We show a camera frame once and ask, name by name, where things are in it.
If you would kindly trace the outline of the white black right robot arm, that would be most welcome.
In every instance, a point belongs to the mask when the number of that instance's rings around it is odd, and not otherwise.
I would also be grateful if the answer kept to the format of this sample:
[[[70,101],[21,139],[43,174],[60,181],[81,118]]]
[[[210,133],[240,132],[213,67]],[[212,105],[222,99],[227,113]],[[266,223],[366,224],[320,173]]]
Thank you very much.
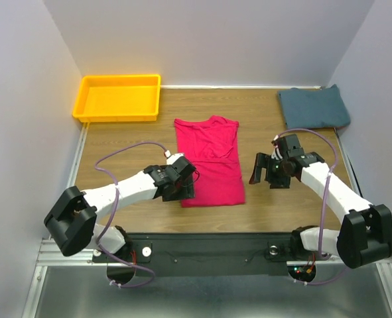
[[[351,269],[392,257],[392,214],[347,186],[316,152],[305,152],[296,134],[277,135],[272,154],[257,153],[249,182],[262,179],[272,189],[288,189],[291,179],[309,187],[322,199],[321,212],[331,209],[340,230],[319,226],[299,227],[291,234],[289,251],[295,258],[311,252],[338,256]]]

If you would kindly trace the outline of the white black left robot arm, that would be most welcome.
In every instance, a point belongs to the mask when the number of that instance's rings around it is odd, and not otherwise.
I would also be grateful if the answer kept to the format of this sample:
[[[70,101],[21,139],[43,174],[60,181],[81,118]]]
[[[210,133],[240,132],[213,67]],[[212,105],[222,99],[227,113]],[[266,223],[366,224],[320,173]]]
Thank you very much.
[[[151,165],[134,176],[96,189],[63,191],[44,219],[44,225],[63,256],[72,256],[85,248],[98,248],[96,240],[117,261],[126,260],[131,245],[115,227],[98,224],[117,209],[160,197],[180,201],[194,197],[193,175],[198,171],[183,154],[175,154],[163,166]]]

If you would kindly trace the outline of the pink t shirt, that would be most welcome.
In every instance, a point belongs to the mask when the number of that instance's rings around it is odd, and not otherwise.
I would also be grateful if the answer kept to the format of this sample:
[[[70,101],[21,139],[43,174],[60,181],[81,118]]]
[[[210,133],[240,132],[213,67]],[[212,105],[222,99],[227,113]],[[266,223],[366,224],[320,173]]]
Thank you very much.
[[[238,154],[239,123],[213,115],[205,121],[174,120],[177,149],[196,167],[194,198],[181,206],[214,207],[245,203]]]

